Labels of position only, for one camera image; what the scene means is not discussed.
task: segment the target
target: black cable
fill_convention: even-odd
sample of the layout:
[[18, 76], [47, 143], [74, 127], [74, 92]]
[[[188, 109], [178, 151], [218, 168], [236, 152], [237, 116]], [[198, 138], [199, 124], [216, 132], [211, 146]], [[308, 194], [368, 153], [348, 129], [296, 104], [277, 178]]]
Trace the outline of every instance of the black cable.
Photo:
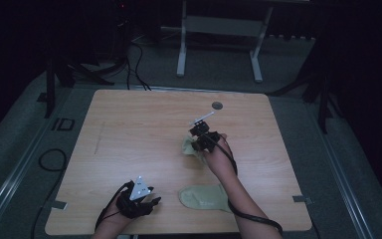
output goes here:
[[320, 232], [318, 231], [317, 226], [315, 226], [314, 220], [312, 220], [312, 217], [311, 217], [311, 216], [309, 216], [309, 219], [311, 219], [312, 227], [314, 228], [314, 231], [315, 231], [315, 233], [317, 234], [317, 238], [318, 238], [318, 239], [321, 239], [321, 237], [320, 237]]
[[129, 59], [126, 58], [126, 65], [128, 66], [128, 75], [126, 76], [126, 88], [130, 90], [130, 87], [129, 87], [129, 79], [130, 79], [130, 76], [131, 76], [131, 72], [134, 73], [134, 75], [136, 76], [138, 82], [144, 87], [144, 89], [147, 91], [147, 90], [150, 90], [151, 91], [151, 88], [150, 86], [144, 82], [143, 80], [140, 79], [139, 75], [136, 73], [135, 70], [133, 70], [131, 68], [131, 64], [129, 62]]
[[[63, 166], [61, 168], [49, 168], [47, 166], [45, 166], [43, 164], [43, 158], [46, 154], [48, 154], [49, 152], [52, 152], [52, 151], [57, 151], [57, 152], [60, 152], [61, 155], [63, 156], [63, 160], [64, 160], [64, 163], [63, 163]], [[47, 201], [50, 200], [51, 196], [52, 196], [52, 193], [55, 191], [55, 188], [58, 186], [58, 184], [60, 183], [61, 179], [62, 179], [62, 176], [64, 175], [65, 173], [65, 170], [67, 169], [67, 166], [68, 166], [68, 158], [67, 158], [67, 155], [60, 149], [58, 148], [51, 148], [51, 149], [48, 149], [46, 150], [44, 153], [42, 153], [39, 157], [39, 166], [46, 170], [46, 171], [50, 171], [50, 172], [59, 172], [60, 175], [58, 177], [58, 180], [55, 182], [55, 184], [53, 185], [52, 189], [49, 191], [48, 195], [46, 196], [46, 199], [45, 199], [45, 202], [43, 203], [43, 205], [40, 207], [39, 211], [37, 212], [36, 214], [36, 218], [35, 218], [35, 221], [33, 223], [33, 226], [31, 228], [31, 232], [30, 232], [30, 237], [32, 239], [34, 239], [35, 237], [35, 231], [36, 231], [36, 225], [37, 225], [37, 222], [39, 220], [39, 216], [42, 214], [42, 211], [43, 209], [45, 208], [45, 204]]]
[[139, 52], [140, 52], [139, 57], [138, 57], [138, 61], [137, 61], [137, 63], [135, 64], [135, 75], [136, 75], [138, 81], [141, 82], [141, 84], [143, 85], [144, 89], [145, 89], [146, 91], [147, 91], [147, 90], [151, 91], [150, 86], [149, 86], [145, 81], [143, 81], [143, 80], [141, 79], [141, 77], [139, 76], [139, 74], [138, 74], [138, 65], [139, 65], [139, 63], [140, 63], [140, 61], [141, 61], [141, 58], [142, 58], [142, 48], [141, 48], [140, 46], [138, 46], [138, 44], [135, 44], [135, 43], [133, 43], [133, 42], [131, 42], [131, 45], [134, 46], [134, 47], [136, 47], [136, 48], [138, 48], [138, 49], [139, 49]]
[[278, 232], [281, 235], [284, 234], [284, 230], [282, 229], [281, 225], [278, 222], [271, 220], [271, 219], [268, 219], [268, 218], [253, 216], [253, 215], [241, 212], [237, 208], [235, 208], [234, 205], [232, 205], [230, 200], [228, 200], [228, 206], [235, 215], [242, 217], [242, 218], [245, 218], [245, 219], [248, 219], [248, 220], [251, 220], [251, 221], [255, 221], [255, 222], [259, 222], [259, 223], [263, 223], [263, 224], [267, 224], [267, 225], [276, 227], [276, 229], [278, 229]]
[[120, 213], [120, 211], [117, 211], [117, 212], [115, 212], [115, 213], [112, 213], [112, 214], [110, 214], [110, 215], [107, 215], [106, 217], [104, 217], [102, 220], [104, 220], [104, 219], [106, 219], [106, 218], [109, 218], [109, 217], [111, 217], [111, 216], [114, 216], [114, 215], [116, 215], [116, 214], [119, 214]]

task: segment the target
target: cable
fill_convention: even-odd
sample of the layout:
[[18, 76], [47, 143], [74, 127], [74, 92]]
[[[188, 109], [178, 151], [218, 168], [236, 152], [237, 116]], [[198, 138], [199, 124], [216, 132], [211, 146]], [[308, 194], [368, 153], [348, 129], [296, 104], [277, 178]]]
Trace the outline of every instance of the cable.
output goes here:
[[141, 77], [138, 75], [138, 65], [139, 65], [139, 63], [140, 63], [140, 61], [141, 61], [141, 58], [142, 58], [142, 48], [141, 48], [140, 46], [138, 46], [137, 44], [133, 43], [133, 42], [131, 42], [131, 45], [134, 46], [134, 47], [136, 47], [136, 48], [138, 48], [138, 49], [139, 49], [139, 52], [140, 52], [138, 61], [137, 61], [137, 63], [135, 64], [135, 75], [136, 75], [138, 81], [139, 81], [139, 82], [142, 84], [142, 86], [144, 87], [144, 89], [145, 89], [146, 91], [147, 91], [147, 90], [150, 90], [150, 91], [151, 91], [150, 86], [149, 86], [145, 81], [143, 81], [143, 80], [141, 79]]
[[[48, 154], [49, 152], [53, 152], [53, 151], [57, 151], [59, 152], [62, 156], [63, 156], [63, 160], [64, 160], [64, 163], [63, 163], [63, 166], [61, 168], [49, 168], [47, 166], [45, 166], [43, 164], [43, 158], [46, 154]], [[62, 179], [62, 176], [64, 175], [65, 173], [65, 170], [67, 169], [67, 166], [68, 166], [68, 159], [67, 159], [67, 155], [60, 149], [58, 148], [51, 148], [51, 149], [48, 149], [46, 150], [44, 153], [42, 153], [39, 157], [39, 166], [46, 170], [46, 171], [50, 171], [50, 172], [59, 172], [60, 175], [58, 177], [58, 180], [55, 182], [55, 184], [53, 185], [52, 189], [49, 191], [48, 195], [46, 196], [46, 200], [45, 202], [43, 203], [43, 205], [40, 207], [38, 213], [36, 214], [36, 218], [35, 218], [35, 221], [33, 223], [33, 226], [31, 228], [31, 232], [30, 232], [30, 237], [31, 239], [34, 239], [35, 237], [35, 231], [36, 231], [36, 225], [37, 225], [37, 222], [39, 220], [39, 216], [42, 214], [42, 211], [43, 209], [45, 208], [45, 204], [47, 201], [50, 200], [51, 196], [52, 196], [52, 193], [55, 191], [55, 188], [58, 186], [58, 184], [60, 183], [61, 179]]]
[[321, 239], [321, 237], [320, 237], [320, 232], [318, 231], [318, 228], [317, 228], [317, 226], [315, 225], [314, 220], [312, 220], [312, 217], [311, 217], [311, 216], [309, 216], [309, 219], [311, 219], [312, 227], [314, 228], [315, 234], [317, 234], [317, 238], [318, 238], [318, 239]]
[[248, 219], [250, 221], [255, 221], [255, 222], [259, 222], [259, 223], [263, 223], [263, 224], [267, 224], [267, 225], [276, 227], [276, 229], [278, 229], [278, 232], [281, 235], [284, 234], [284, 230], [282, 229], [281, 225], [278, 222], [271, 220], [271, 219], [268, 219], [268, 218], [253, 216], [250, 214], [243, 213], [243, 212], [239, 211], [237, 208], [235, 208], [234, 205], [232, 205], [230, 200], [228, 200], [228, 206], [235, 215], [242, 217], [242, 218], [245, 218], [245, 219]]
[[115, 213], [112, 213], [112, 214], [110, 214], [110, 215], [107, 215], [106, 217], [104, 217], [102, 220], [104, 220], [104, 219], [106, 219], [106, 218], [109, 218], [109, 217], [111, 217], [111, 216], [114, 216], [114, 215], [116, 215], [116, 214], [119, 214], [120, 213], [120, 211], [117, 211], [117, 212], [115, 212]]

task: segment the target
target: table top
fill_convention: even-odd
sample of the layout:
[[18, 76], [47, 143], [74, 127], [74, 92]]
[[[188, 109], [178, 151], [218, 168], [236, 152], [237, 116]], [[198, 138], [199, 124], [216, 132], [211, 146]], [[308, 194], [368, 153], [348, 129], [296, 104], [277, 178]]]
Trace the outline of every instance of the table top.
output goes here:
[[[213, 110], [219, 102], [221, 110]], [[237, 232], [233, 214], [190, 209], [178, 191], [189, 185], [218, 184], [210, 169], [182, 153], [194, 119], [224, 132], [237, 161], [239, 178], [266, 214], [285, 231], [308, 230], [303, 202], [268, 97], [260, 94], [100, 90], [85, 118], [52, 209], [50, 235], [93, 234], [96, 219], [113, 194], [141, 175], [161, 196], [153, 212], [132, 222], [125, 234]]]

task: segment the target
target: glove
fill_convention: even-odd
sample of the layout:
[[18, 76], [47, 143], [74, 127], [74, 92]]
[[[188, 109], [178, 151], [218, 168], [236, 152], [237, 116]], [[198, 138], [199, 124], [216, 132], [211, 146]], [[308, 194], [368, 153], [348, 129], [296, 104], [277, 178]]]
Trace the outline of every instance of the glove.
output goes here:
[[116, 207], [119, 209], [120, 214], [129, 219], [150, 214], [153, 211], [153, 207], [157, 205], [161, 199], [161, 197], [157, 197], [150, 202], [142, 202], [145, 197], [141, 197], [131, 201], [129, 200], [131, 191], [132, 188], [128, 188], [128, 190], [120, 192], [120, 196], [116, 200]]
[[113, 196], [113, 198], [110, 200], [110, 202], [107, 204], [107, 207], [101, 211], [100, 216], [97, 219], [97, 222], [95, 223], [95, 231], [97, 227], [100, 225], [100, 223], [107, 217], [110, 217], [112, 215], [106, 215], [107, 209], [112, 205], [114, 200], [116, 199], [116, 207], [119, 209], [119, 212], [121, 215], [133, 219], [140, 216], [148, 215], [153, 211], [153, 206], [157, 205], [161, 199], [161, 197], [154, 198], [150, 202], [144, 202], [142, 203], [142, 200], [144, 200], [145, 197], [138, 198], [136, 200], [129, 200], [129, 196], [131, 195], [132, 188], [134, 187], [134, 182], [129, 181], [126, 182]]

